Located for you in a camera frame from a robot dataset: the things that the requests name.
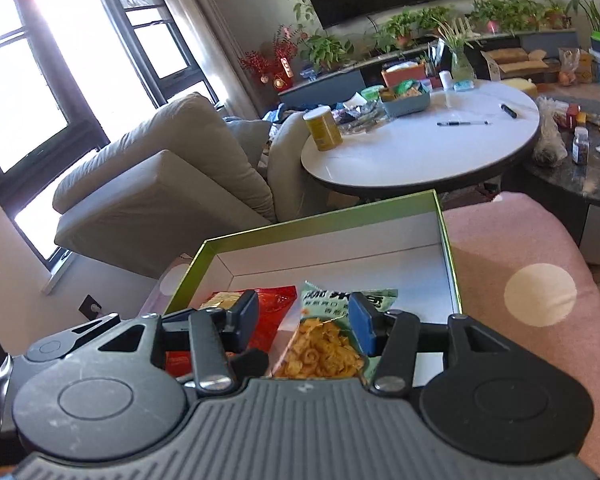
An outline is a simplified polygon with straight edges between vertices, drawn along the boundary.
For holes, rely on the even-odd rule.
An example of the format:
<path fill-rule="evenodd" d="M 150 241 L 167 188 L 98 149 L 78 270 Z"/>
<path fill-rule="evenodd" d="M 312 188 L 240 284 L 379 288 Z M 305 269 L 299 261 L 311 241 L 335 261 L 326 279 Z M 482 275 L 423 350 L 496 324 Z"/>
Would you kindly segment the blue snack tray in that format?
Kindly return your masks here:
<path fill-rule="evenodd" d="M 379 99 L 390 118 L 422 112 L 430 104 L 430 91 L 416 79 L 379 90 Z"/>

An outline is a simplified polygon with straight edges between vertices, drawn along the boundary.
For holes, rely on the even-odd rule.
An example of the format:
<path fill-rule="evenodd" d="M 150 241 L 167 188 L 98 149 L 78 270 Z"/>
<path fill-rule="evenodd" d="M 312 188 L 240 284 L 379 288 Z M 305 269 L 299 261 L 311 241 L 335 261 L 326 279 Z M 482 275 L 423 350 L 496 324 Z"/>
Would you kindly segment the dark glass jar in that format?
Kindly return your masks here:
<path fill-rule="evenodd" d="M 588 148 L 590 147 L 590 137 L 588 129 L 585 127 L 574 128 L 571 158 L 578 166 L 586 166 L 588 164 Z"/>

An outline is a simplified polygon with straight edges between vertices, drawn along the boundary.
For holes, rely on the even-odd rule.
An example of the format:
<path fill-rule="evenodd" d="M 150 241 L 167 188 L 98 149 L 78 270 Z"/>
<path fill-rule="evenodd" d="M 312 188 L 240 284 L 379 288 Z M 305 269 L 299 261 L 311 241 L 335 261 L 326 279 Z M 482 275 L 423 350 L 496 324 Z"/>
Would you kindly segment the black pen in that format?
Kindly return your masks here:
<path fill-rule="evenodd" d="M 476 120 L 475 122 L 437 122 L 439 127 L 459 127 L 459 126 L 488 126 L 487 120 Z"/>

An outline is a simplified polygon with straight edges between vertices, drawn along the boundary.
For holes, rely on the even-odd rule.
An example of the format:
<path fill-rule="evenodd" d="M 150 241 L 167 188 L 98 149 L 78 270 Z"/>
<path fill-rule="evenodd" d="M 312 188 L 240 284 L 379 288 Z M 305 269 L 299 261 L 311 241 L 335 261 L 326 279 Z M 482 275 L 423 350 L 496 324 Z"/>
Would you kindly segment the white round table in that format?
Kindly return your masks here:
<path fill-rule="evenodd" d="M 518 114 L 516 119 L 501 110 L 503 103 Z M 437 126 L 476 120 L 490 125 Z M 426 110 L 345 136 L 332 150 L 321 152 L 307 140 L 301 162 L 326 188 L 359 198 L 449 192 L 522 162 L 539 139 L 540 122 L 530 96 L 501 82 L 478 80 L 469 91 L 436 91 Z"/>

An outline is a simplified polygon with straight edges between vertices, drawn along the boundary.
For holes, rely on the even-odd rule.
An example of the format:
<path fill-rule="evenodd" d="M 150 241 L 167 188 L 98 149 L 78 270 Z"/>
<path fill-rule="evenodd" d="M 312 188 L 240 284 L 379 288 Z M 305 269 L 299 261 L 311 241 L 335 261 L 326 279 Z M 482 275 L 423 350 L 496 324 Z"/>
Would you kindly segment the yellow canister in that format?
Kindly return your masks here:
<path fill-rule="evenodd" d="M 321 105 L 305 112 L 303 120 L 319 151 L 332 150 L 342 143 L 341 133 L 329 106 Z"/>

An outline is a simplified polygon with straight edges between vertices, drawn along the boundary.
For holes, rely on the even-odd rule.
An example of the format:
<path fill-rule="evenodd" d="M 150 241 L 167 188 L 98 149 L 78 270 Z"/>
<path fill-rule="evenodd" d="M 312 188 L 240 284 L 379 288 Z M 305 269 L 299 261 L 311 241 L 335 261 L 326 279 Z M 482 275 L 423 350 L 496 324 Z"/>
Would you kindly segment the glass vase with stems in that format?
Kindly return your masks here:
<path fill-rule="evenodd" d="M 452 18 L 449 21 L 438 21 L 439 38 L 449 48 L 452 56 L 451 74 L 456 82 L 475 80 L 477 78 L 465 48 L 472 48 L 471 41 L 475 33 L 468 18 Z"/>

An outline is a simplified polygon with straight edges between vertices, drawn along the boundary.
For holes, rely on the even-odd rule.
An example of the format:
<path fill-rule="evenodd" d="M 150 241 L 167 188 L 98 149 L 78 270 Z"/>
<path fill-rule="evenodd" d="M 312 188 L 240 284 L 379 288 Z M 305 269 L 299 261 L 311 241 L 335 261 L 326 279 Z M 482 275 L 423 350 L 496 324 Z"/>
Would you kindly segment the red star cookie packet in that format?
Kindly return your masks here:
<path fill-rule="evenodd" d="M 298 297 L 294 286 L 255 288 L 258 298 L 258 320 L 250 332 L 248 349 L 269 352 L 280 323 Z M 214 292 L 196 310 L 230 310 L 238 304 L 244 290 L 238 292 Z M 185 351 L 166 352 L 166 371 L 173 377 L 192 371 L 192 360 Z"/>

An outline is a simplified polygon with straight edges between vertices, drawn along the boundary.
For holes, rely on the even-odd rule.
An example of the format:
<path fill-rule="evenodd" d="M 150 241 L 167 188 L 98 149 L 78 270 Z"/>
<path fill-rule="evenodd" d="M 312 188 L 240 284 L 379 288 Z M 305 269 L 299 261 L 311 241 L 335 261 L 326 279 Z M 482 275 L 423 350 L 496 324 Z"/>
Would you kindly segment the black marker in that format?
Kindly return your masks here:
<path fill-rule="evenodd" d="M 500 105 L 501 110 L 506 113 L 509 117 L 516 119 L 518 117 L 518 114 L 512 109 L 510 108 L 508 105 L 506 104 L 501 104 Z"/>

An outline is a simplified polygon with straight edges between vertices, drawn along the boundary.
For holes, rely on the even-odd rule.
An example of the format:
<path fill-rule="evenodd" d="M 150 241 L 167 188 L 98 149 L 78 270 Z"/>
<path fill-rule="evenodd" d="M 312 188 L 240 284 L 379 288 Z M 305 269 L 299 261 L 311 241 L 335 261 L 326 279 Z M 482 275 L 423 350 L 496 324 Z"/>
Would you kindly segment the pink polka dot blanket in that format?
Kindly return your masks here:
<path fill-rule="evenodd" d="M 582 382 L 595 415 L 581 457 L 600 474 L 600 292 L 576 244 L 524 194 L 441 212 L 460 312 Z M 145 312 L 173 312 L 169 304 L 198 252 L 166 268 Z"/>

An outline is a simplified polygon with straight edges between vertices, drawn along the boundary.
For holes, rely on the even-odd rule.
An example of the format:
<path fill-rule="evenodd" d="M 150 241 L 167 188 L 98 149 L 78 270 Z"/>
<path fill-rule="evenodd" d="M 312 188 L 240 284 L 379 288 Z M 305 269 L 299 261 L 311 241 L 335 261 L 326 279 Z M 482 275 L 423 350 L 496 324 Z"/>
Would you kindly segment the dark tv console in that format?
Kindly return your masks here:
<path fill-rule="evenodd" d="M 465 54 L 481 79 L 488 79 L 489 73 L 482 51 L 521 47 L 526 51 L 543 50 L 548 58 L 558 58 L 558 49 L 577 47 L 577 32 L 572 29 L 540 30 L 539 32 L 506 32 L 505 34 L 478 36 L 464 47 Z M 426 56 L 427 75 L 450 70 L 452 54 L 448 47 L 440 47 L 434 36 L 417 40 L 415 47 L 403 51 L 393 51 L 353 63 L 331 73 L 324 73 L 316 79 L 295 84 L 291 89 L 279 93 L 279 102 L 289 108 L 312 107 L 321 104 L 336 104 L 350 99 L 356 92 L 384 84 L 382 71 L 407 61 L 422 62 Z"/>

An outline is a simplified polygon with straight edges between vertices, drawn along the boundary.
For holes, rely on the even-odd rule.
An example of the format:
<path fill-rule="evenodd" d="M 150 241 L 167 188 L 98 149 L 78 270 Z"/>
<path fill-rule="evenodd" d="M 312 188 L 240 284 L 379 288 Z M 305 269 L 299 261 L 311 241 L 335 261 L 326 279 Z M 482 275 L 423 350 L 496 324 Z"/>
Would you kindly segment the green fried snack packet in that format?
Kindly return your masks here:
<path fill-rule="evenodd" d="M 348 292 L 309 282 L 300 294 L 300 321 L 271 375 L 284 379 L 342 379 L 368 382 L 379 360 L 366 356 L 349 320 Z"/>

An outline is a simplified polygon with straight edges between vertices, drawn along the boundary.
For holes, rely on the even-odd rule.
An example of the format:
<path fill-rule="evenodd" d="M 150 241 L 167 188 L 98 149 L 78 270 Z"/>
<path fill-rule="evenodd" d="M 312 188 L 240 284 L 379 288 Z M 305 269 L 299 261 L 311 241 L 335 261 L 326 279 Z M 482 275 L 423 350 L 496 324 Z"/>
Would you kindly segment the beige sofa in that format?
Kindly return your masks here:
<path fill-rule="evenodd" d="M 270 130 L 198 93 L 160 107 L 60 182 L 56 244 L 156 278 L 209 238 L 325 211 L 326 188 L 301 165 L 301 114 Z"/>

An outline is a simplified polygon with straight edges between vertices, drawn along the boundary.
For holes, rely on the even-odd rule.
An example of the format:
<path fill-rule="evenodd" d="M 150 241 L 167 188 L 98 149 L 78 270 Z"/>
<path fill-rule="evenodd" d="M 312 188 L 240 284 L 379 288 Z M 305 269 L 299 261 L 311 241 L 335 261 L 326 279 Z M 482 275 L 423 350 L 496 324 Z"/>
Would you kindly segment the red flower decoration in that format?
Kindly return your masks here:
<path fill-rule="evenodd" d="M 294 84 L 291 61 L 299 53 L 302 32 L 291 25 L 279 25 L 268 50 L 252 50 L 239 58 L 240 67 L 264 86 L 271 86 L 277 93 L 286 91 Z"/>

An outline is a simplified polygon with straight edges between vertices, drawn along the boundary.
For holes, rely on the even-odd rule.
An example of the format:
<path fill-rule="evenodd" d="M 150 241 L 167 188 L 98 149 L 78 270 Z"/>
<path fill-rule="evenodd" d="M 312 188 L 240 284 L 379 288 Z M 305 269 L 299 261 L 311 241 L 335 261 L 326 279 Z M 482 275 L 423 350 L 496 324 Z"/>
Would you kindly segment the green cardboard box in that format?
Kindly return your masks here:
<path fill-rule="evenodd" d="M 396 308 L 425 323 L 462 308 L 437 196 L 422 192 L 207 240 L 168 309 L 197 307 L 217 290 L 304 283 L 395 288 Z"/>

